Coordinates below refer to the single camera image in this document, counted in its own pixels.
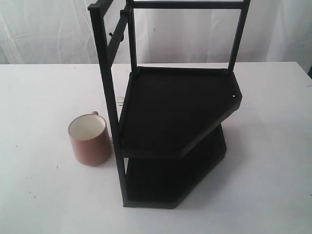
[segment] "white backdrop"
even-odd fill
[[[0,63],[97,63],[96,0],[0,0]],[[125,0],[105,16],[113,32]],[[312,65],[312,0],[252,0],[237,61]],[[227,62],[238,10],[136,10],[138,62]],[[127,31],[115,63],[129,63]]]

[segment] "black shelf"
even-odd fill
[[[173,209],[223,158],[226,144],[218,125],[182,160],[129,159],[130,207]]]
[[[221,122],[239,108],[242,100],[233,70],[250,0],[126,0],[115,31],[108,32],[112,38],[107,43],[104,16],[112,2],[97,0],[88,10],[114,141],[123,206],[172,209],[225,156]],[[135,8],[239,9],[228,68],[138,67]],[[127,25],[131,73],[118,120],[111,67]],[[127,171],[125,157],[129,158]]]
[[[123,157],[181,159],[239,108],[227,69],[138,67],[121,114]]]

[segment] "mug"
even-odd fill
[[[69,124],[68,134],[77,161],[84,165],[99,165],[112,152],[106,121],[96,111],[75,118]]]

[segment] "white table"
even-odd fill
[[[113,65],[117,96],[129,72]],[[122,207],[115,157],[74,159],[70,121],[108,117],[97,64],[0,65],[0,233],[310,234],[312,80],[293,62],[235,74],[243,100],[223,123],[225,159],[175,210],[158,210]]]

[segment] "lower shelf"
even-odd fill
[[[181,160],[128,161],[126,207],[173,209],[224,158],[226,144],[218,125]]]

